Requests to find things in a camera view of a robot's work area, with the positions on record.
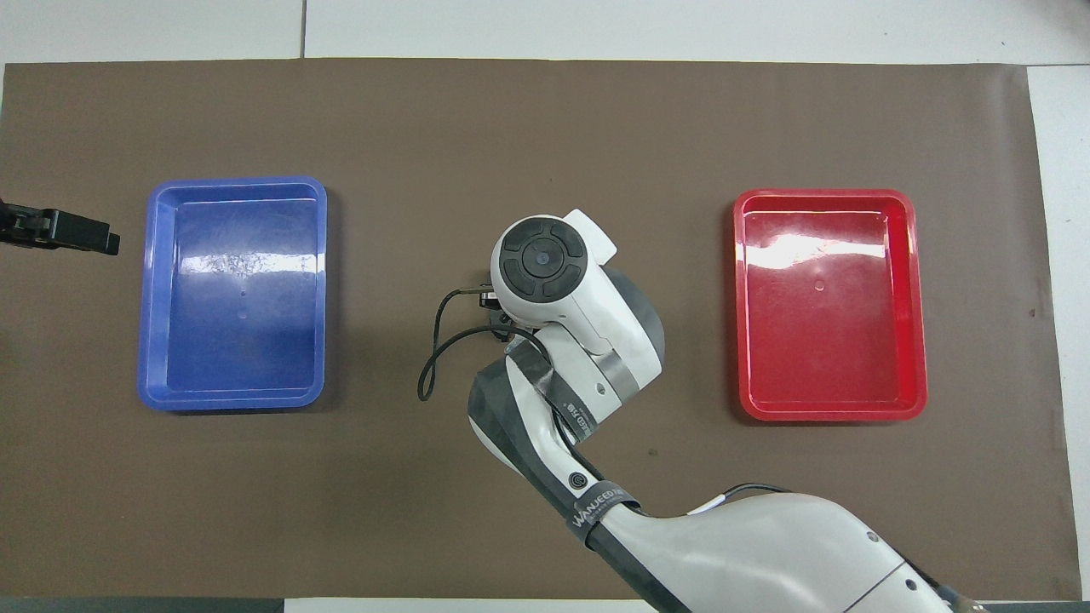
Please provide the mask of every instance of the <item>red tray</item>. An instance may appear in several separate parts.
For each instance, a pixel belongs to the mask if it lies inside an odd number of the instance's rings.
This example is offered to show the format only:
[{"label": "red tray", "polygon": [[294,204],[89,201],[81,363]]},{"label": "red tray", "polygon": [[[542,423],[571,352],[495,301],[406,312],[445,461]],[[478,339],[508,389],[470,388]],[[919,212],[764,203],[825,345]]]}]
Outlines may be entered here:
[{"label": "red tray", "polygon": [[905,194],[754,190],[735,204],[734,235],[738,378],[751,416],[879,421],[923,410],[916,214]]}]

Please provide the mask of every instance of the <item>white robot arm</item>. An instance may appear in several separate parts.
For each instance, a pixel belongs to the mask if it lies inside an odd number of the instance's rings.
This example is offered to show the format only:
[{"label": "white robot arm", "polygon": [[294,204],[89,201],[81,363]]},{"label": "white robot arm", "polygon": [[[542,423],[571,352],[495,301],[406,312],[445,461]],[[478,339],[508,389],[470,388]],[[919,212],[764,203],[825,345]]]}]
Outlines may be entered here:
[{"label": "white robot arm", "polygon": [[983,611],[945,602],[829,501],[773,493],[655,518],[585,462],[574,444],[663,368],[662,322],[627,277],[604,267],[615,252],[578,209],[504,232],[493,251],[495,293],[514,322],[540,328],[548,354],[516,339],[479,373],[469,400],[482,443],[585,546],[658,611]]}]

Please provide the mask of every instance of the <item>printed logo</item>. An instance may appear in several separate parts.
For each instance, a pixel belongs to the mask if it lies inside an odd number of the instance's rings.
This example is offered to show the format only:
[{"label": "printed logo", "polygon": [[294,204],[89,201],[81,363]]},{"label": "printed logo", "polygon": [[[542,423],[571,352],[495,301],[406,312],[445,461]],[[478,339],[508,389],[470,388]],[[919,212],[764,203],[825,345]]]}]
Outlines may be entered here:
[{"label": "printed logo", "polygon": [[605,492],[602,492],[585,506],[576,508],[576,515],[572,516],[571,518],[571,525],[574,526],[576,528],[582,528],[586,524],[593,524],[597,521],[598,509],[602,508],[602,505],[606,504],[607,502],[611,501],[617,496],[622,495],[623,493],[625,490],[621,490],[620,488],[614,488],[611,490],[606,490]]},{"label": "printed logo", "polygon": [[591,430],[591,424],[586,423],[586,416],[583,414],[583,411],[577,409],[576,405],[568,402],[567,405],[564,406],[564,408],[567,409],[569,413],[571,413],[571,417],[574,418],[576,423],[578,423],[579,428],[583,430],[584,437],[590,436],[593,433],[593,431]]}]

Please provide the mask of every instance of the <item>black cable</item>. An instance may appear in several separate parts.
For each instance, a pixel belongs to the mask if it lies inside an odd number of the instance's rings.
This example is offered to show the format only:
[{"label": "black cable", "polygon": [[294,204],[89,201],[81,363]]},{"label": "black cable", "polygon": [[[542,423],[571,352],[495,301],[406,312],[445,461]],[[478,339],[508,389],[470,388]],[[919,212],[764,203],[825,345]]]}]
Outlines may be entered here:
[{"label": "black cable", "polygon": [[553,425],[556,426],[556,433],[558,436],[560,436],[560,441],[564,441],[564,446],[568,447],[568,453],[571,454],[571,457],[576,458],[576,461],[578,461],[584,469],[586,469],[586,472],[590,472],[591,477],[597,479],[598,481],[605,481],[606,478],[603,477],[601,472],[598,472],[598,469],[594,468],[593,464],[586,461],[586,458],[583,457],[583,454],[579,453],[579,449],[576,448],[576,445],[568,440],[568,435],[566,434],[568,429],[565,428],[564,422],[560,419],[560,411],[556,409],[553,409]]},{"label": "black cable", "polygon": [[927,573],[924,573],[923,568],[920,568],[919,566],[917,566],[904,553],[900,553],[897,550],[897,548],[895,548],[893,545],[889,545],[889,548],[894,551],[894,553],[896,553],[897,555],[899,555],[901,557],[901,560],[904,560],[912,568],[912,570],[916,570],[916,574],[919,575],[920,578],[923,579],[929,586],[931,586],[931,589],[938,590],[938,588],[942,587],[942,584],[940,584],[938,581],[936,581],[931,575],[928,575]]},{"label": "black cable", "polygon": [[[522,328],[517,328],[514,326],[505,326],[500,324],[493,324],[487,326],[477,326],[475,328],[463,329],[462,332],[448,338],[447,341],[437,347],[435,351],[432,351],[432,357],[428,358],[426,362],[424,362],[424,370],[420,371],[420,378],[416,380],[416,397],[420,398],[421,401],[427,401],[427,399],[432,397],[432,392],[435,389],[435,362],[436,360],[439,359],[439,356],[441,356],[443,352],[446,351],[447,349],[450,349],[451,345],[458,342],[459,340],[465,338],[467,336],[481,334],[483,332],[507,332],[510,334],[519,335],[522,338],[525,338],[526,340],[532,342],[533,346],[538,351],[541,351],[542,356],[545,358],[545,361],[552,363],[548,357],[548,349],[545,348],[545,345],[542,344],[542,341],[536,336],[530,334],[529,332]],[[427,389],[425,389],[424,380],[427,378],[428,373],[432,373],[432,381],[431,384],[427,386]]]},{"label": "black cable", "polygon": [[746,490],[764,490],[766,492],[774,492],[777,494],[789,494],[791,492],[786,488],[780,488],[779,485],[770,485],[768,483],[739,483],[734,488],[727,489],[726,492],[723,492],[723,494],[720,494],[723,496],[723,502],[719,504],[726,504],[726,502],[730,500],[730,496],[739,492],[744,492]]},{"label": "black cable", "polygon": [[[443,310],[447,308],[447,302],[450,302],[450,299],[452,299],[456,296],[463,296],[463,295],[467,295],[467,293],[482,293],[482,292],[488,291],[489,289],[491,288],[487,287],[487,286],[482,286],[481,288],[472,288],[472,289],[464,289],[464,288],[463,289],[456,289],[456,290],[451,291],[450,293],[448,293],[446,297],[444,297],[443,300],[439,301],[439,308],[435,310],[435,327],[432,328],[432,354],[433,356],[435,356],[435,351],[439,347],[439,324],[443,322]],[[437,374],[438,373],[436,372],[435,364],[432,364],[432,377],[427,382],[427,392],[425,392],[424,395],[421,396],[421,393],[420,393],[421,389],[420,389],[420,386],[417,386],[416,387],[416,397],[419,397],[421,400],[427,400],[428,398],[432,397],[432,392],[435,390],[435,377],[437,376]]]},{"label": "black cable", "polygon": [[[487,293],[489,291],[492,291],[492,286],[456,289],[450,293],[448,293],[447,296],[445,296],[443,300],[439,301],[439,308],[435,310],[435,326],[432,329],[432,356],[427,359],[427,362],[424,363],[424,369],[420,371],[420,378],[416,380],[416,397],[420,398],[422,402],[426,402],[427,399],[431,398],[432,394],[435,392],[435,377],[437,376],[436,362],[438,361],[439,356],[441,356],[444,351],[449,349],[451,345],[458,342],[459,340],[465,338],[467,336],[480,334],[483,332],[507,332],[516,334],[532,342],[534,347],[537,349],[537,351],[540,351],[541,354],[545,358],[545,361],[548,362],[549,364],[553,363],[548,357],[548,349],[545,348],[545,345],[542,344],[542,341],[536,336],[522,328],[517,328],[514,326],[507,326],[502,324],[492,324],[487,326],[477,326],[474,328],[469,328],[450,337],[441,346],[439,345],[439,328],[443,322],[443,311],[444,309],[447,308],[447,303],[450,302],[456,296]],[[594,466],[591,462],[586,461],[586,458],[584,458],[583,455],[580,454],[578,449],[576,449],[576,446],[571,443],[571,441],[568,440],[568,436],[565,433],[567,429],[564,426],[559,411],[557,411],[555,408],[553,408],[552,411],[553,411],[553,423],[556,425],[557,435],[560,437],[560,441],[564,442],[565,447],[568,448],[568,453],[571,454],[571,457],[573,457],[576,461],[582,465],[583,468],[586,469],[586,472],[591,473],[592,477],[594,477],[598,481],[605,481],[605,477],[603,477],[602,473],[598,472],[598,469],[594,468]]]}]

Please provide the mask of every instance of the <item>brown table surface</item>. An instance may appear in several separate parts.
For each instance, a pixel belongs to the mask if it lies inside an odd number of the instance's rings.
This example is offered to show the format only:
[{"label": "brown table surface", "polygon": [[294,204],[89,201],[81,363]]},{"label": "brown table surface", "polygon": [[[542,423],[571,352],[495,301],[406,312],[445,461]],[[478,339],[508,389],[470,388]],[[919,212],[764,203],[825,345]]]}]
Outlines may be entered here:
[{"label": "brown table surface", "polygon": [[[330,196],[325,393],[295,413],[148,409],[135,390],[148,194],[294,173]],[[720,219],[764,187],[912,199],[921,417],[741,417]],[[470,431],[470,382],[499,345],[464,341],[432,402],[414,393],[438,299],[484,280],[511,221],[580,207],[666,326],[662,377],[584,445],[646,510],[767,481],[839,502],[966,593],[1079,596],[1022,68],[11,65],[0,189],[122,237],[112,259],[0,249],[2,593],[631,598]],[[447,330],[482,317],[465,299]]]}]

